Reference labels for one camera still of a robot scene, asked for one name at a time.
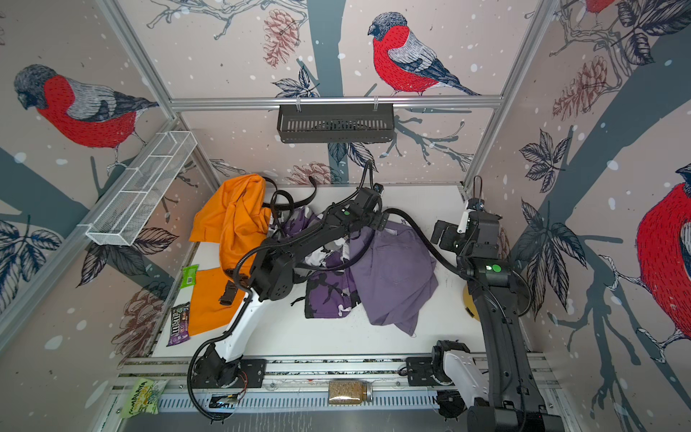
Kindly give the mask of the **plain purple garment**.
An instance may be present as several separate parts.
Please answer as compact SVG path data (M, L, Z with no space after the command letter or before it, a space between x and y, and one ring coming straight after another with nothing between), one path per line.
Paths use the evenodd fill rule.
M353 256L368 248L347 272L370 324L393 325L412 337L420 310L438 286L437 261L415 230L394 221L381 231L363 228L348 246Z

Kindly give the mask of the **purple camouflage trousers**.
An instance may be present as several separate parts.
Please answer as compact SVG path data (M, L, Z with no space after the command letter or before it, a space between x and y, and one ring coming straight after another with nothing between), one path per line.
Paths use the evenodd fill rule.
M347 264L350 257L349 237L345 236L318 248L304 259L308 266L323 267L323 270L296 270L298 275L307 279L304 297L298 298L292 306L304 302L306 319L343 319L360 304L356 283L349 271L332 270Z

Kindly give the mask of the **orange trousers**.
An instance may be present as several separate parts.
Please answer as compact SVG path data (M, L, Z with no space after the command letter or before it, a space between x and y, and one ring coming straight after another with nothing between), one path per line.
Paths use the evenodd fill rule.
M232 275L242 257L267 237L271 214L263 206L265 193L262 176L230 179L194 217L190 241L218 245L220 264L195 274L191 336L226 327L239 311L246 294L235 286Z

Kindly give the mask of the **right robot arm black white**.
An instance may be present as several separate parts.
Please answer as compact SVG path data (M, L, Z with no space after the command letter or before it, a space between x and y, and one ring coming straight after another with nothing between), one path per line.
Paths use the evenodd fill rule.
M487 374L460 344L435 347L441 381L455 385L467 409L460 418L470 431L562 431L548 412L529 364L520 329L518 274L498 254L500 216L466 212L462 225L438 221L433 244L456 255L482 326Z

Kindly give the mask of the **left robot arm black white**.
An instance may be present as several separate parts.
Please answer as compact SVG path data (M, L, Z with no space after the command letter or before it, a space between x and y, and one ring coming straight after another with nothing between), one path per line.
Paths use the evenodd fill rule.
M374 168L368 162L358 188L347 198L333 203L322 218L289 239L266 239L239 261L253 260L248 281L240 282L240 270L233 271L232 293L243 293L239 311L221 335L201 343L187 372L187 390L228 388L241 376L240 362L249 339L269 302L284 299L296 284L294 270L319 248L345 239L363 228L381 230L386 223L381 204L383 187L374 183Z

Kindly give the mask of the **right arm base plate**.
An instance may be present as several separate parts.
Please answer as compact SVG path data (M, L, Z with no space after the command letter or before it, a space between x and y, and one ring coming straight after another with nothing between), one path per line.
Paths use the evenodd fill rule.
M410 387L449 386L435 375L431 356L410 356L405 360L402 375L407 379Z

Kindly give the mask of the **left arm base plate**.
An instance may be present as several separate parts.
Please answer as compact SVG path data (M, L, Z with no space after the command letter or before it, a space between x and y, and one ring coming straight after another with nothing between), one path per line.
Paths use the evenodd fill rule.
M194 389L240 390L261 388L267 361L260 358L239 358L231 362L202 358L195 363L191 383Z

